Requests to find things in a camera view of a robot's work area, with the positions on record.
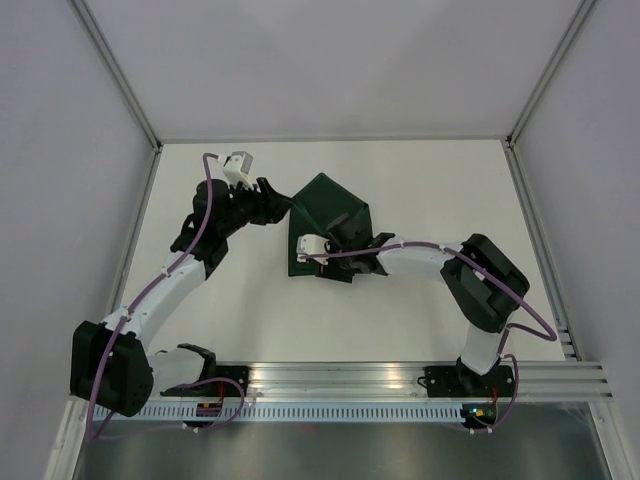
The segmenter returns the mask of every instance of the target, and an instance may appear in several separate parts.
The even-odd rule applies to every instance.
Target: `metal extrusion bar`
[[[521,162],[517,155],[517,148],[514,149],[506,140],[502,140],[502,147],[505,152],[509,171],[511,172],[513,184],[516,189],[516,195],[520,202],[522,215],[527,225],[527,230],[529,231],[529,237],[531,238],[533,251],[538,262],[538,267],[540,268],[540,273],[542,275],[547,297],[549,298],[553,316],[556,324],[564,327],[566,333],[569,334],[574,348],[574,354],[579,360],[580,350],[579,347],[576,347],[575,342],[573,341],[574,336],[571,332],[571,326],[568,324],[569,314],[560,288],[560,281],[556,274],[556,269],[553,265],[544,230],[542,229],[542,225],[531,196],[531,189],[526,181]]]
[[[151,196],[151,188],[153,187],[153,180],[156,177],[158,171],[158,164],[160,163],[160,155],[162,154],[162,147],[153,154],[153,159],[149,163],[149,172],[144,184],[144,188],[141,190],[141,195],[136,201],[135,215],[129,225],[127,231],[127,239],[125,247],[123,249],[123,255],[118,265],[118,276],[115,279],[109,300],[107,302],[107,309],[105,315],[110,314],[116,308],[120,306],[124,288],[127,283],[127,276],[129,274],[129,267],[133,261],[133,254],[135,253],[135,246],[138,242],[138,236],[140,235],[140,229],[142,228],[142,219],[144,218],[144,212],[147,210],[147,204],[149,203],[149,197]]]
[[[620,428],[616,425],[616,418],[612,412],[614,405],[593,402],[589,404],[589,408],[611,478],[613,480],[640,478],[635,471],[635,465],[629,461],[633,455],[625,448],[628,442],[623,442],[620,437]]]
[[[84,415],[87,403],[81,400],[69,400],[67,402],[62,424],[58,429],[47,469],[44,473],[45,480],[58,480],[60,478],[72,478],[76,467],[82,440],[84,438]]]
[[[504,133],[486,135],[416,135],[416,134],[331,134],[331,135],[263,135],[246,137],[202,137],[202,138],[163,138],[164,144],[209,144],[209,143],[274,143],[274,142],[371,142],[371,141],[404,141],[404,140],[500,140]]]
[[[98,23],[91,12],[91,9],[86,4],[84,0],[67,0],[71,9],[74,11],[78,20],[80,21],[82,27],[84,28],[89,40],[93,43],[93,46],[96,48],[98,55],[102,59],[104,65],[106,66],[109,74],[115,81],[118,89],[122,93],[124,97],[125,103],[129,108],[129,111],[135,118],[136,122],[142,129],[142,132],[147,137],[147,140],[153,147],[153,149],[157,152],[161,146],[160,140],[158,136],[153,130],[147,115],[144,113],[140,102],[138,101],[131,85],[122,71],[122,68],[118,64],[116,57],[114,56],[107,40],[100,30]]]
[[[248,396],[265,402],[473,402],[433,399],[416,380],[427,365],[399,363],[254,363]],[[520,362],[519,402],[611,401],[597,362]]]
[[[575,346],[573,345],[573,338],[569,332],[569,328],[566,325],[558,325],[558,340],[562,345],[562,352],[564,353],[565,360],[577,361],[578,354],[576,353]]]
[[[578,37],[578,34],[582,30],[582,27],[593,12],[593,9],[597,5],[597,3],[598,0],[582,0],[580,5],[576,9],[573,17],[571,18],[571,21],[569,22],[569,25],[567,26],[567,29],[564,31],[560,42],[556,46],[556,49],[551,55],[551,58],[544,67],[542,75],[540,75],[540,78],[536,82],[536,85],[533,87],[533,91],[529,95],[529,98],[527,99],[522,112],[518,116],[518,119],[516,120],[516,123],[511,130],[509,140],[512,144],[515,143],[518,138],[520,138],[520,135],[522,135],[522,132],[529,122],[531,115],[538,106],[540,99],[544,95],[544,92],[557,73],[558,68],[562,64],[562,61],[564,60],[567,52],[574,44],[576,38]]]
[[[464,403],[486,398],[428,398],[416,380],[422,363],[254,363],[243,421],[424,421],[459,422]],[[508,402],[509,398],[499,401]],[[609,402],[611,391],[596,362],[521,362],[517,402]],[[132,420],[206,421],[197,404],[210,398],[151,399]],[[225,403],[218,420],[228,418],[237,400]],[[96,420],[107,415],[96,410]],[[114,419],[126,420],[115,416]]]

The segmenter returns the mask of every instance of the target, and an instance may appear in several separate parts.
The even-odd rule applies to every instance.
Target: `black joint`
[[[98,364],[113,334],[104,324],[82,322],[73,334],[70,389],[89,400]],[[120,334],[107,361],[96,403],[125,417],[138,413],[153,388],[153,372],[135,335]]]
[[[461,253],[523,297],[529,291],[529,281],[491,240],[474,233],[464,242]],[[518,303],[486,278],[479,278],[474,269],[459,258],[445,262],[440,273],[451,290],[464,316],[473,325],[488,333],[501,332]]]
[[[206,278],[229,252],[227,238],[248,223],[278,223],[289,211],[289,198],[277,193],[266,178],[258,178],[257,182],[258,188],[249,190],[242,184],[229,187],[222,180],[211,181],[211,213],[202,237],[191,251],[196,260],[204,263]],[[185,219],[180,235],[171,245],[172,252],[184,252],[193,242],[205,219],[207,199],[207,182],[203,181],[196,187],[193,213]]]
[[[362,231],[352,219],[346,215],[341,215],[334,220],[327,230],[330,234],[329,253],[348,252],[353,250],[364,250],[379,248],[389,239],[395,237],[393,233],[380,233],[374,239],[367,238],[367,242],[362,244]],[[387,276],[380,262],[377,253],[364,255],[354,255],[352,257],[332,258],[327,265],[324,265],[316,273],[317,277],[337,280],[339,282],[352,283],[353,277],[358,273],[373,273]]]
[[[491,387],[494,374],[498,370],[499,364],[500,359],[496,361],[495,365],[491,367],[491,370],[489,370],[486,375],[478,375],[462,363],[462,359],[458,357],[458,360],[456,360],[456,374],[458,376],[458,381],[460,382],[460,385],[462,385],[464,391],[469,395],[474,392],[482,391],[487,387]]]
[[[218,365],[216,354],[206,348],[198,347],[190,343],[182,343],[178,348],[183,348],[197,353],[204,359],[202,371],[196,382],[209,380],[215,377],[224,377],[238,382],[246,389],[249,385],[249,367],[246,365]],[[239,397],[240,393],[233,386],[225,382],[207,382],[197,387],[174,387],[160,395],[163,397]]]
[[[335,218],[327,226],[327,233],[332,247],[342,251],[366,248],[372,240],[368,222],[347,213]]]

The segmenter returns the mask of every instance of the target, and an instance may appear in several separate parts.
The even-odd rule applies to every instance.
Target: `green fabric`
[[[294,205],[289,213],[289,276],[315,275],[318,262],[300,263],[296,247],[298,237],[314,233],[328,238],[326,227],[336,218],[347,213],[364,225],[360,234],[363,245],[373,237],[369,205],[337,184],[324,173],[318,174],[293,197]]]

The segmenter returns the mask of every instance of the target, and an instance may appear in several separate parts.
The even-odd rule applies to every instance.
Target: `aluminum frame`
[[[136,94],[134,93],[127,77],[125,76],[118,60],[113,54],[109,43],[107,42],[106,37],[102,33],[98,22],[96,21],[93,12],[89,8],[89,5],[85,2],[85,0],[67,0],[67,3],[73,10],[73,13],[78,18],[78,21],[82,25],[85,33],[87,34],[87,38],[91,41],[96,52],[104,66],[106,67],[109,75],[115,82],[118,90],[122,94],[122,97],[129,108],[129,111],[133,115],[133,118],[140,126],[140,129],[144,133],[144,136],[147,138],[154,152],[158,152],[162,144],[156,135],[153,126],[149,122],[146,113],[142,109]]]
[[[256,404],[394,404],[450,405],[484,403],[486,398],[429,398],[417,383],[430,366],[455,362],[255,362],[250,367],[248,402]],[[598,362],[518,362],[520,373],[516,403],[613,401]],[[500,402],[509,402],[501,398]],[[175,406],[183,402],[211,402],[211,398],[175,399],[156,396],[150,402]],[[104,417],[104,412],[96,418]]]
[[[509,143],[512,145],[522,135],[522,132],[526,128],[531,116],[536,111],[540,100],[558,72],[560,65],[571,49],[571,46],[575,43],[578,35],[582,31],[582,28],[593,13],[593,10],[599,1],[600,0],[582,0],[580,5],[578,5],[573,17],[571,17],[571,20],[569,21],[569,25],[567,25],[567,28],[560,38],[560,42],[558,42],[558,45],[551,54],[551,58],[549,58],[549,61],[545,65],[540,78],[533,87],[533,91],[529,95],[522,112],[520,112],[515,125],[508,135]]]
[[[153,157],[149,161],[145,185],[136,201],[135,214],[126,234],[125,248],[118,265],[118,273],[105,305],[105,316],[120,305],[161,154],[162,147],[159,147],[154,151]],[[85,401],[71,399],[67,402],[43,478],[47,480],[72,478],[82,446],[86,412],[87,403]]]
[[[561,290],[557,270],[553,263],[548,243],[544,234],[544,229],[536,212],[531,189],[526,179],[526,172],[523,169],[517,142],[510,137],[502,141],[503,149],[511,175],[513,178],[518,200],[529,229],[529,236],[533,244],[536,260],[542,273],[542,279],[547,291],[547,296],[551,303],[551,308],[558,324],[558,334],[563,343],[565,357],[573,349],[575,360],[574,365],[584,364],[580,356],[580,344],[575,342],[575,337],[571,330],[571,319],[568,314],[564,295]],[[640,474],[633,460],[633,454],[629,441],[624,434],[620,415],[613,404],[605,405],[602,402],[589,402],[592,420],[595,431],[602,446],[607,461],[607,466],[614,480],[618,479],[638,479]]]
[[[209,139],[184,139],[184,138],[167,138],[163,140],[164,144],[184,145],[206,145],[216,143],[224,145],[225,143],[304,143],[304,142],[372,142],[372,141],[408,141],[408,140],[502,140],[504,134],[496,135],[307,135],[300,137],[288,136],[265,136],[265,137],[225,137],[225,138],[209,138]]]

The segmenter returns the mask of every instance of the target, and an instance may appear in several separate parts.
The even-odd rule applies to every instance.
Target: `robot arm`
[[[323,254],[337,251],[347,252],[348,255],[350,248],[347,246],[348,242],[344,242],[348,235],[340,233],[339,225],[337,228],[338,231],[334,227],[330,232],[331,239],[317,235],[300,237],[297,246],[299,261],[307,261],[307,256],[310,255],[324,264],[322,276],[331,275],[329,278],[339,280],[345,280],[348,275],[356,273],[376,273],[408,274],[444,282],[470,322],[465,347],[459,359],[461,381],[465,377],[471,381],[477,380],[492,370],[499,359],[506,325],[518,308],[514,300],[465,262],[444,251],[444,246],[440,249],[422,248],[415,244],[423,242],[411,242],[394,234],[378,235],[364,249],[370,253],[339,258],[322,257]],[[474,234],[465,242],[446,247],[473,259],[520,297],[529,290],[526,277],[487,237]]]
[[[152,339],[178,305],[206,281],[229,251],[227,238],[248,223],[280,222],[291,200],[277,193],[265,178],[249,178],[252,157],[235,152],[225,161],[223,173],[230,185],[212,180],[212,211],[200,240],[171,273],[170,265],[184,255],[202,227],[207,208],[207,183],[193,198],[193,212],[160,272],[165,277],[144,297],[121,330],[104,370],[97,404],[121,415],[133,416],[151,394],[176,385],[215,376],[215,354],[195,345],[181,344],[171,352],[147,357]],[[109,338],[123,316],[121,306],[100,324],[83,322],[73,335],[71,393],[89,399],[96,371]]]

